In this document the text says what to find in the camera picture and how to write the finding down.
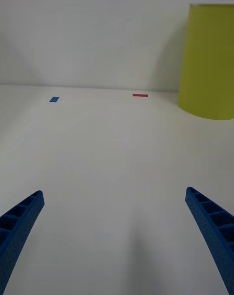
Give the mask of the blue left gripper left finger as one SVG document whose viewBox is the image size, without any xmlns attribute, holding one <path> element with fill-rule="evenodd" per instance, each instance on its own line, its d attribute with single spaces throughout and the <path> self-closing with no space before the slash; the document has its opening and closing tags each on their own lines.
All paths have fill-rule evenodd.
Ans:
<svg viewBox="0 0 234 295">
<path fill-rule="evenodd" d="M 0 217 L 0 291 L 2 293 L 43 207 L 43 192 L 38 190 Z"/>
</svg>

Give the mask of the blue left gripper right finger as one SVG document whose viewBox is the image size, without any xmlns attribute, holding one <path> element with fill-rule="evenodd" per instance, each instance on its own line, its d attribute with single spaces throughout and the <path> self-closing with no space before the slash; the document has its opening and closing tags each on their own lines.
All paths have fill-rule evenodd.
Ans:
<svg viewBox="0 0 234 295">
<path fill-rule="evenodd" d="M 229 294 L 234 293 L 234 217 L 192 187 L 185 202 L 211 252 Z"/>
</svg>

